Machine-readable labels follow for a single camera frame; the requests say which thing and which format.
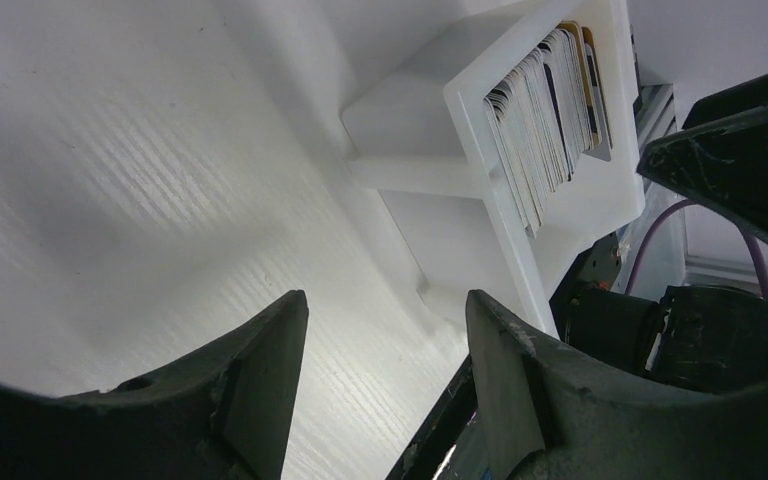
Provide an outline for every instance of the cable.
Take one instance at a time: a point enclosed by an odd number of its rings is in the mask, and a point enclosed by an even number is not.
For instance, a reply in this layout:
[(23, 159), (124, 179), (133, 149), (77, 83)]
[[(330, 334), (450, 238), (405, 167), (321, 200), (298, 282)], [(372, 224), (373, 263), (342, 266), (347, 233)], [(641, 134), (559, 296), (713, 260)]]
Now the cable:
[(658, 218), (652, 222), (652, 226), (649, 227), (649, 230), (646, 231), (646, 235), (643, 236), (643, 241), (640, 242), (640, 248), (637, 249), (637, 256), (634, 257), (634, 263), (631, 265), (631, 273), (628, 275), (628, 283), (625, 285), (626, 295), (631, 294), (631, 289), (634, 288), (634, 284), (637, 282), (637, 274), (640, 273), (640, 265), (643, 263), (641, 261), (643, 259), (643, 254), (646, 253), (646, 249), (649, 248), (649, 243), (652, 241), (652, 237), (655, 236), (655, 232), (658, 231), (661, 224), (666, 222), (672, 214), (684, 207), (689, 207), (690, 205), (693, 205), (693, 202), (690, 200), (678, 201), (667, 207), (667, 209), (661, 212), (661, 214), (658, 215)]
[[(634, 284), (637, 282), (637, 275), (640, 273), (640, 265), (643, 263), (643, 254), (646, 253), (646, 249), (649, 248), (649, 243), (652, 242), (652, 238), (655, 236), (655, 232), (658, 228), (672, 216), (672, 214), (689, 207), (690, 205), (696, 205), (690, 200), (681, 200), (673, 205), (670, 205), (658, 215), (658, 218), (652, 222), (649, 230), (646, 231), (646, 235), (643, 236), (643, 241), (640, 242), (640, 248), (637, 250), (637, 256), (634, 258), (634, 263), (631, 266), (631, 273), (628, 276), (628, 283), (625, 286), (625, 294), (630, 295), (631, 290), (634, 288)], [(768, 271), (767, 263), (764, 261), (764, 255), (761, 253), (761, 246), (758, 244), (758, 239), (749, 234), (749, 232), (738, 227), (740, 235), (743, 236), (743, 241), (746, 242), (746, 248), (749, 249), (749, 256), (752, 257), (752, 265), (755, 267), (755, 276), (758, 277), (758, 287), (761, 289), (761, 297), (768, 301)]]
[(767, 262), (764, 260), (764, 254), (761, 253), (761, 245), (758, 244), (758, 239), (749, 232), (740, 227), (737, 228), (743, 235), (743, 241), (746, 242), (746, 248), (749, 249), (749, 256), (752, 257), (752, 265), (755, 266), (755, 275), (758, 277), (758, 288), (761, 289), (761, 296), (768, 301)]

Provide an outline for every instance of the white shelf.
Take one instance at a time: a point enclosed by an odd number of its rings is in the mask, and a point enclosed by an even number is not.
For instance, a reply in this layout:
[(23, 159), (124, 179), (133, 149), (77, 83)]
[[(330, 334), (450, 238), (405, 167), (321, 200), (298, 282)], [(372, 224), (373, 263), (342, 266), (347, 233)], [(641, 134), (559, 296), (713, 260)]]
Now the white shelf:
[(642, 152), (646, 144), (667, 135), (670, 124), (675, 122), (673, 86), (644, 87), (641, 97), (644, 104), (637, 122), (637, 148)]
[[(593, 31), (612, 160), (583, 155), (531, 239), (482, 102), (563, 20)], [(462, 317), (466, 291), (481, 288), (556, 335), (548, 298), (576, 255), (643, 210), (633, 62), (625, 0), (528, 0), (451, 26), (344, 111), (361, 153), (350, 168), (383, 191), (428, 279), (429, 307)]]

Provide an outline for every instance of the stack of cards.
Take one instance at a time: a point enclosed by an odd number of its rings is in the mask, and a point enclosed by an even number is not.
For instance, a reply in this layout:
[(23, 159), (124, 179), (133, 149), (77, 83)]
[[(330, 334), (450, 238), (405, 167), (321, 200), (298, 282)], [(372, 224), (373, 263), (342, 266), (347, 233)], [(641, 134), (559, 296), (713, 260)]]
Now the stack of cards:
[(549, 195), (572, 180), (581, 153), (602, 141), (595, 65), (590, 32), (565, 22), (484, 99), (505, 175), (532, 236), (545, 221)]

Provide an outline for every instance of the white wall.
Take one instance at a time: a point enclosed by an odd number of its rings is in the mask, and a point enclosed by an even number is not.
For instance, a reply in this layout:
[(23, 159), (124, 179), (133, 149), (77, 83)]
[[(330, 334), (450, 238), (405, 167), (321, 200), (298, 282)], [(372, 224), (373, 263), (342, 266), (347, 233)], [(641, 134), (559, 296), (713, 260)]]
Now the white wall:
[[(768, 73), (768, 0), (628, 3), (642, 79), (675, 84), (679, 125), (697, 100)], [(690, 255), (749, 262), (730, 222), (701, 207), (686, 219)]]
[[(308, 117), (276, 107), (275, 87), (299, 79), (272, 77), (263, 66), (286, 51), (240, 29), (329, 34), (305, 23), (315, 4), (266, 3), (0, 0), (0, 381), (108, 389), (302, 288), (311, 317), (285, 476), (381, 478), (465, 342), (374, 261), (398, 240), (377, 193), (348, 183), (342, 158), (312, 159), (290, 129)], [(253, 6), (272, 10), (240, 18)], [(342, 6), (333, 22), (395, 38)], [(321, 63), (336, 50), (294, 45), (322, 76), (308, 88), (345, 86)], [(326, 105), (316, 112), (336, 118)]]
[(515, 0), (210, 0), (403, 303), (426, 284), (377, 191), (352, 184), (340, 114), (449, 24)]

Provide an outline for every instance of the purple cable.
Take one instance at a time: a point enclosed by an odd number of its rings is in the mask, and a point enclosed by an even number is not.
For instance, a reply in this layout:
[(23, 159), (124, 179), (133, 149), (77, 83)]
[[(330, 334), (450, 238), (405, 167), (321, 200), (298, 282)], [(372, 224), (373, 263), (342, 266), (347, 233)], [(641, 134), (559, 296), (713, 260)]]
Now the purple cable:
[(764, 254), (761, 253), (761, 245), (758, 239), (753, 237), (746, 230), (737, 227), (740, 234), (743, 235), (743, 241), (746, 242), (746, 248), (749, 249), (749, 256), (752, 257), (752, 264), (755, 266), (755, 275), (758, 277), (758, 288), (761, 289), (761, 296), (768, 301), (768, 271), (767, 262), (764, 261)]
[[(661, 212), (661, 214), (658, 215), (658, 218), (652, 222), (652, 226), (649, 227), (649, 230), (646, 231), (646, 235), (643, 236), (643, 241), (640, 242), (640, 248), (637, 250), (637, 257), (634, 258), (634, 263), (631, 266), (631, 273), (628, 276), (628, 283), (626, 283), (625, 286), (626, 295), (631, 294), (631, 290), (637, 282), (637, 275), (640, 273), (640, 265), (643, 263), (643, 254), (646, 253), (646, 249), (649, 247), (649, 243), (652, 242), (655, 232), (658, 231), (658, 228), (660, 228), (672, 214), (690, 205), (696, 204), (690, 200), (678, 201), (667, 207), (667, 209)], [(761, 289), (761, 296), (764, 300), (768, 301), (767, 263), (764, 261), (764, 255), (761, 253), (761, 246), (758, 244), (758, 239), (750, 235), (744, 229), (738, 227), (738, 230), (740, 230), (740, 234), (746, 242), (746, 247), (749, 249), (749, 256), (752, 257), (752, 264), (755, 267), (755, 275), (758, 277), (758, 287)]]

